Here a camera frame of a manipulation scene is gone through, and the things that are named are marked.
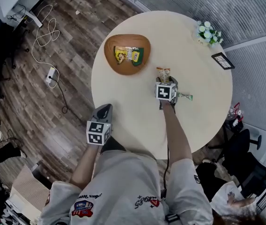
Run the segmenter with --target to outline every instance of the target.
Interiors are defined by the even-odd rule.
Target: red and blue logo
[[[74,211],[72,211],[72,216],[78,215],[79,217],[91,217],[93,212],[91,211],[93,207],[92,202],[88,202],[86,200],[76,202],[74,204]]]

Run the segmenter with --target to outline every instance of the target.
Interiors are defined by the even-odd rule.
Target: flower bouquet
[[[195,40],[201,43],[202,45],[207,46],[211,44],[213,47],[215,44],[222,43],[223,39],[221,38],[222,32],[216,31],[211,23],[206,21],[202,23],[198,21],[198,26],[195,30]]]

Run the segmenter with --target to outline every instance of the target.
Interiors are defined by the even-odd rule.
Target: desk leg
[[[39,21],[39,19],[32,12],[26,11],[25,14],[28,17],[32,18],[39,28],[43,26],[43,24]]]

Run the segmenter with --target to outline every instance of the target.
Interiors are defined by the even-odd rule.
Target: white t-shirt
[[[100,156],[94,178],[83,191],[69,183],[53,183],[39,224],[164,225],[168,214],[178,214],[184,225],[213,222],[193,161],[183,159],[172,165],[162,200],[156,161],[112,150]]]
[[[211,201],[211,207],[220,215],[255,215],[256,214],[256,201],[252,204],[241,207],[241,208],[234,208],[228,204],[228,194],[232,192],[234,193],[234,197],[236,201],[243,200],[244,197],[240,193],[238,187],[234,183],[234,181],[225,183],[214,195]]]

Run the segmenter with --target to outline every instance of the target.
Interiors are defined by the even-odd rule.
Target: round table
[[[107,38],[141,34],[151,43],[147,65],[130,76],[114,72],[104,55],[106,40],[100,46],[91,76],[92,97],[95,107],[113,105],[112,136],[127,149],[167,158],[164,115],[154,93],[156,67],[170,68],[178,90],[193,95],[193,101],[179,97],[176,104],[192,152],[207,144],[225,121],[232,99],[231,71],[211,58],[223,52],[220,45],[211,48],[193,40],[195,27],[193,19],[168,11],[146,12],[123,21]]]

